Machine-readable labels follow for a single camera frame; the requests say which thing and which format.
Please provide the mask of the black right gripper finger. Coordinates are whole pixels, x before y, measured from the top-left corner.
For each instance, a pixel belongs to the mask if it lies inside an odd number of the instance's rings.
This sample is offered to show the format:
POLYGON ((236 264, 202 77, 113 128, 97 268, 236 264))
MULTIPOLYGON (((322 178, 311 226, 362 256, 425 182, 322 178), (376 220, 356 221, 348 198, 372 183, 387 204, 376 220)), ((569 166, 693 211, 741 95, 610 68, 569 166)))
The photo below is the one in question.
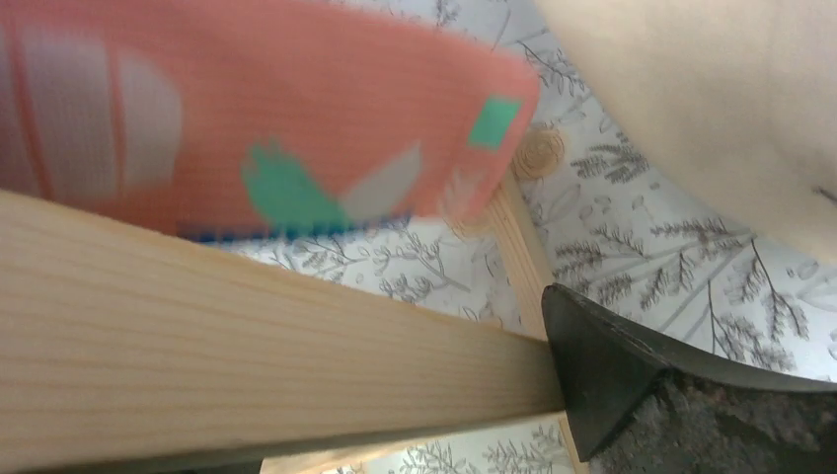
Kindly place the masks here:
POLYGON ((594 473, 832 473, 836 386, 735 362, 560 284, 542 313, 579 458, 594 473))

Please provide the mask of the pink patterned sock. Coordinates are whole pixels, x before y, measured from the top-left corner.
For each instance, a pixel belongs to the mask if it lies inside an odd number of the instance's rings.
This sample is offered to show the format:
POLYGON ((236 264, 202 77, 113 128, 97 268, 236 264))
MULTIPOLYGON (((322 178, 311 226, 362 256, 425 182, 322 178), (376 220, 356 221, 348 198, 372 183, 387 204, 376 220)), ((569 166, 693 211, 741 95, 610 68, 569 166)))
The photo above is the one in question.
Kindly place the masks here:
POLYGON ((195 242, 480 212, 521 58, 319 1, 5 1, 1 187, 195 242))

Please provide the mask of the wooden clothes rack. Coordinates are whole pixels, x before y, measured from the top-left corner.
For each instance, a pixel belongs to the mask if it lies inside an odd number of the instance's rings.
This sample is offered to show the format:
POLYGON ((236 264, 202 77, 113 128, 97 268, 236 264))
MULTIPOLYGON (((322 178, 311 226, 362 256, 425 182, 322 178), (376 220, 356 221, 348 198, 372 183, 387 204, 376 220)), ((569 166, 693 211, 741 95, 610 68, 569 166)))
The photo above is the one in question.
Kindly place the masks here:
POLYGON ((555 170, 530 131, 484 214, 525 334, 1 196, 1 469, 137 472, 362 461, 547 418, 572 441, 541 317, 551 282, 518 187, 555 170))

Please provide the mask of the floral patterned mat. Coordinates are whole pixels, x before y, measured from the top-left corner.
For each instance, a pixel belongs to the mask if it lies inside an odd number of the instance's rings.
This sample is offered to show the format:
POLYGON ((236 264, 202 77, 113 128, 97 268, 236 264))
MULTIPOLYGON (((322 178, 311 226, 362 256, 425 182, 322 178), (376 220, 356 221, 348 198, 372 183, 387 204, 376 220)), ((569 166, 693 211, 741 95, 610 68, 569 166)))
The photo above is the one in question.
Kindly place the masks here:
MULTIPOLYGON (((554 129, 557 168, 518 187, 551 274, 617 314, 716 356, 836 378, 836 260, 823 263, 725 216, 659 171, 606 112, 538 9, 541 1, 368 1, 514 52, 554 129)), ((398 221, 364 235, 241 243, 231 251, 475 323, 522 331, 483 220, 398 221)))

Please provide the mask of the beige cloth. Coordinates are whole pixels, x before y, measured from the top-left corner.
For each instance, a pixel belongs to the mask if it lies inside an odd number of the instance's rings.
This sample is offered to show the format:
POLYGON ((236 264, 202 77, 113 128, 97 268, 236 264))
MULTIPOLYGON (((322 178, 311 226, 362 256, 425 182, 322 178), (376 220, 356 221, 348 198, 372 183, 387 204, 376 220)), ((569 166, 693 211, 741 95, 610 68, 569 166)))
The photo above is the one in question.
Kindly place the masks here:
POLYGON ((836 260, 832 1, 541 1, 606 112, 715 211, 836 260))

